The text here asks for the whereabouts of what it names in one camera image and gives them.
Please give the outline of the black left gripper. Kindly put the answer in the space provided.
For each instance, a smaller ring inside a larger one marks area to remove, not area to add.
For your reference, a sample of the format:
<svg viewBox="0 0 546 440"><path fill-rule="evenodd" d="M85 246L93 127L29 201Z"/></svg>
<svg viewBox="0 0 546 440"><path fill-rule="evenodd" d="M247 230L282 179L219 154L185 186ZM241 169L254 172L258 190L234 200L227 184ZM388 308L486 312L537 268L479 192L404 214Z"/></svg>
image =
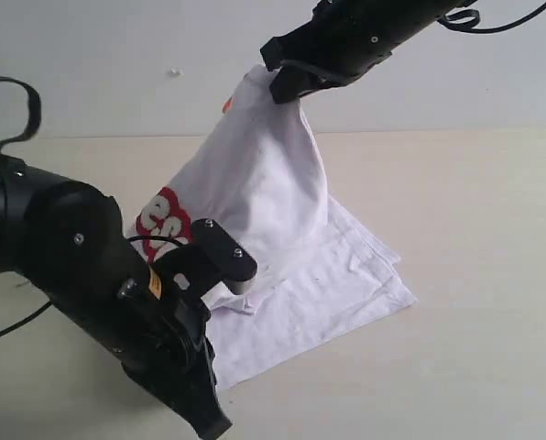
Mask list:
<svg viewBox="0 0 546 440"><path fill-rule="evenodd" d="M198 436L232 422L215 393L207 308L172 273L135 257L112 268L71 270L53 304L111 352L126 375L170 407Z"/></svg>

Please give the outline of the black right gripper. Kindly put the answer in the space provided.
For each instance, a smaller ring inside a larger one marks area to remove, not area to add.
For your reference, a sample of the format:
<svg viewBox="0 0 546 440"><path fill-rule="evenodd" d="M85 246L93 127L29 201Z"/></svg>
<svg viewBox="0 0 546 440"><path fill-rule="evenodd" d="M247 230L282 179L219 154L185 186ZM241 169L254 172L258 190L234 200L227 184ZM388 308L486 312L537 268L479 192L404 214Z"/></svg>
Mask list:
<svg viewBox="0 0 546 440"><path fill-rule="evenodd" d="M260 54L278 73L275 103L343 87L438 18L436 1L320 1L308 25L271 38Z"/></svg>

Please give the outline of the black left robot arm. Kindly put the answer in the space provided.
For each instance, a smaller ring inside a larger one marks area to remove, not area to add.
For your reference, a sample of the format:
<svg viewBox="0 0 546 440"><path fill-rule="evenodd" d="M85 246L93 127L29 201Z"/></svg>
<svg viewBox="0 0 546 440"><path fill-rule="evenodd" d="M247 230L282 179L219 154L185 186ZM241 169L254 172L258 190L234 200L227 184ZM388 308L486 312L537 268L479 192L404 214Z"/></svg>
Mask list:
<svg viewBox="0 0 546 440"><path fill-rule="evenodd" d="M7 271L43 291L200 438L230 427L215 393L202 302L234 274L219 247L198 239L149 263L124 237L112 197L0 163L0 273Z"/></svg>

